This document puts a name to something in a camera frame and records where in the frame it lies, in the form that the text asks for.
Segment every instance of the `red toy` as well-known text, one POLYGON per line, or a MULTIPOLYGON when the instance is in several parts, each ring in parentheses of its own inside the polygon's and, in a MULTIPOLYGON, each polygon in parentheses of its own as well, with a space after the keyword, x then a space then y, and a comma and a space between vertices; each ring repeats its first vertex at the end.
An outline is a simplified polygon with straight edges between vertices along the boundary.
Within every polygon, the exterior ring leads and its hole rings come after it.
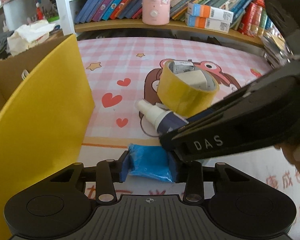
POLYGON ((37 19, 38 19, 38 21, 44 19, 43 13, 42 13, 42 11, 41 11, 39 5, 40 5, 39 3, 36 3, 36 7, 37 7, 37 19))

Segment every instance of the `pink humidifier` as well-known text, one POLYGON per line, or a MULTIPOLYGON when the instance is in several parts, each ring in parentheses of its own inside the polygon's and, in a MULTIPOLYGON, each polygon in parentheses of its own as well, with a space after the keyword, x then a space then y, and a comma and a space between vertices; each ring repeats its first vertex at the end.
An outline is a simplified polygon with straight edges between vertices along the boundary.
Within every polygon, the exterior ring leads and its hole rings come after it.
POLYGON ((170 0, 142 0, 142 21, 150 25, 165 25, 170 20, 170 0))

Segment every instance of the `orange and white box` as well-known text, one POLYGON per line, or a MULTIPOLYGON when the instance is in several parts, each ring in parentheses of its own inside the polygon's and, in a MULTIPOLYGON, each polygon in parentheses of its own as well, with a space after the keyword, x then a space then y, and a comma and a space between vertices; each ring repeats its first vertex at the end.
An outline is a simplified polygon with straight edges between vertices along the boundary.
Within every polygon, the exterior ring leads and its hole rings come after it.
POLYGON ((209 29, 215 30, 219 32, 228 33, 230 29, 230 22, 227 21, 219 21, 210 18, 202 18, 198 16, 193 16, 186 13, 186 20, 187 26, 189 27, 197 27, 202 29, 209 29))
POLYGON ((187 13, 192 16, 199 16, 220 21, 232 22, 233 20, 233 12, 197 3, 188 3, 187 13))

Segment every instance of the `knob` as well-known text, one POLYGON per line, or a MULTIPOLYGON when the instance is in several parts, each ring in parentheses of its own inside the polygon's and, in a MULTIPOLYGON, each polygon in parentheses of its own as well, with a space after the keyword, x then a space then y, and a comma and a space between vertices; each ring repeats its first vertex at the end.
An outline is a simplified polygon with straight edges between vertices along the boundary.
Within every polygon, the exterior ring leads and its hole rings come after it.
POLYGON ((158 11, 153 10, 153 11, 151 11, 150 15, 151 15, 152 17, 157 17, 158 11))

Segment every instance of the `white cloth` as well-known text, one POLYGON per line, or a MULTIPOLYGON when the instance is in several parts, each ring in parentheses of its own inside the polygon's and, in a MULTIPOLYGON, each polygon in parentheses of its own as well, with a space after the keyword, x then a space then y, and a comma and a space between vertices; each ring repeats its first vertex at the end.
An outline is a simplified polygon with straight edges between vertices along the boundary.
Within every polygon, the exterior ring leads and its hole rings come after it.
POLYGON ((8 52, 15 56, 43 43, 49 38, 49 33, 54 27, 55 24, 49 24, 47 20, 41 20, 30 25, 22 25, 7 39, 8 52))

